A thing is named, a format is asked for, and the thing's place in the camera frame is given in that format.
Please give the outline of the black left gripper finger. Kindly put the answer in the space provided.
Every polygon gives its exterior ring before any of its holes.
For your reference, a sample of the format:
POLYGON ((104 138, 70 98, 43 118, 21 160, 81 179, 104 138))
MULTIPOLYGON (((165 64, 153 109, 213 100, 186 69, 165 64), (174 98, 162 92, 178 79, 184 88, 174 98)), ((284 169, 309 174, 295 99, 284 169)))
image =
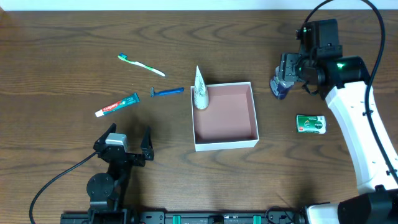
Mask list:
POLYGON ((102 134, 94 143, 94 146, 100 146, 103 144, 106 144, 106 139, 110 134, 113 134, 116 132, 116 127, 117 125, 113 123, 106 131, 104 134, 102 134))
POLYGON ((153 153, 153 145, 151 140, 151 128, 148 126, 145 130, 144 137, 141 141, 141 150, 143 153, 153 153))

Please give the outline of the Colgate toothpaste tube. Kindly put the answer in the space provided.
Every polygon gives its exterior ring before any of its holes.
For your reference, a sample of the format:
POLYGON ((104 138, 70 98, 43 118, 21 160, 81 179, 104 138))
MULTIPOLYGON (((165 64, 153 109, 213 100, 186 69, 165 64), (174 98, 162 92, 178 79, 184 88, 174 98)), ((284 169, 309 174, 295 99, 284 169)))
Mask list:
POLYGON ((116 110, 120 110, 121 108, 127 107, 129 105, 133 105, 136 103, 139 103, 140 99, 137 95, 137 93, 134 93, 126 98, 123 98, 111 105, 105 106, 104 108, 101 108, 95 113, 95 116, 98 118, 100 116, 104 116, 106 114, 112 113, 116 110))

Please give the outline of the clear soap pump bottle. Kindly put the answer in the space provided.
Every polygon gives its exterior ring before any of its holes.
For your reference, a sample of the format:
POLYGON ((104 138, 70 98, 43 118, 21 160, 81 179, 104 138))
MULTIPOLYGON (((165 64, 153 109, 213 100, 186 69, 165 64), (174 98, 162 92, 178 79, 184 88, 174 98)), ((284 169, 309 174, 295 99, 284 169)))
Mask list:
POLYGON ((275 74, 271 78, 269 85, 274 97, 277 98, 278 100, 283 100, 287 96, 288 92, 294 86, 294 82, 279 80, 278 74, 279 74, 279 67, 276 67, 275 74))

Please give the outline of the white Pantene tube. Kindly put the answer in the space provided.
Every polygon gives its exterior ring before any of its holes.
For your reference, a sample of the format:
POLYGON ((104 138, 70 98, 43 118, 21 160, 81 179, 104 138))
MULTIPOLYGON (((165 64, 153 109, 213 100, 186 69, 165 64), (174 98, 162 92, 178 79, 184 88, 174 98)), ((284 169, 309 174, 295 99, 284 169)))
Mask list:
POLYGON ((202 77, 199 67, 196 68, 195 82, 194 82, 194 104, 199 110, 207 109, 209 105, 209 96, 206 84, 202 77))

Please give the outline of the green white toothbrush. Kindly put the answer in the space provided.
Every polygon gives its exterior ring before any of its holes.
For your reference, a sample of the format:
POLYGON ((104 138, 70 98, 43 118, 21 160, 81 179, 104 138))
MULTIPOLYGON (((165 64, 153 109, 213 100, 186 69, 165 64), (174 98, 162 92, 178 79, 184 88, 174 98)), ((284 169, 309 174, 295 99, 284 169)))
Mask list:
POLYGON ((147 70, 149 70, 149 71, 151 71, 151 72, 154 72, 154 73, 160 75, 161 77, 165 77, 165 73, 161 72, 160 70, 158 70, 158 69, 156 69, 156 68, 153 68, 153 67, 150 67, 150 66, 148 66, 148 65, 145 65, 145 64, 143 64, 143 63, 141 63, 141 62, 138 62, 138 61, 129 60, 129 59, 128 59, 128 56, 125 55, 125 54, 123 54, 123 53, 120 53, 120 54, 118 55, 118 59, 120 59, 120 60, 122 60, 122 61, 124 61, 124 62, 130 63, 130 64, 132 64, 132 65, 136 65, 136 66, 142 67, 142 68, 144 68, 144 69, 147 69, 147 70))

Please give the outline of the green soap bar pack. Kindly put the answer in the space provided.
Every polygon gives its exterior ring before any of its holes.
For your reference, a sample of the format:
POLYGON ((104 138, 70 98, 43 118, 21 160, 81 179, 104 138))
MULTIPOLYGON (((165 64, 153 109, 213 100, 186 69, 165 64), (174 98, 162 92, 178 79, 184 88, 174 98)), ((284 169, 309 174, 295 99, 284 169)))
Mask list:
POLYGON ((298 133, 326 133, 326 119, 324 116, 309 116, 298 114, 296 116, 296 127, 298 133))

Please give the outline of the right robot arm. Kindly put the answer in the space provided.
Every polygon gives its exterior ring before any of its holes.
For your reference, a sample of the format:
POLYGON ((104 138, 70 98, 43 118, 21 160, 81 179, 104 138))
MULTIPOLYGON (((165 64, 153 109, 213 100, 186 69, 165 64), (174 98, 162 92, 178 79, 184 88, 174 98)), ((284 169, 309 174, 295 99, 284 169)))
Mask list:
POLYGON ((282 100, 297 82, 315 85, 343 133, 358 196, 305 207, 296 223, 397 223, 397 153, 378 113, 371 76, 359 56, 344 57, 335 19, 306 22, 297 53, 283 53, 270 81, 282 100))

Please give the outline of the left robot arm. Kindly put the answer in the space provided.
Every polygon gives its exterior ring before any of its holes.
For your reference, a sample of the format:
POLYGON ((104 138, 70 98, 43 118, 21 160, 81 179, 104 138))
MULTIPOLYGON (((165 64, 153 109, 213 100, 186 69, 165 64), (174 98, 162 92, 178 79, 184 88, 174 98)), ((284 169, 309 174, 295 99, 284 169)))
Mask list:
POLYGON ((151 128, 147 127, 139 154, 128 151, 127 136, 117 133, 114 123, 95 141, 93 149, 109 167, 107 172, 95 174, 87 183, 86 191, 92 210, 115 212, 121 208, 132 168, 144 167, 146 161, 154 159, 150 134, 151 128))

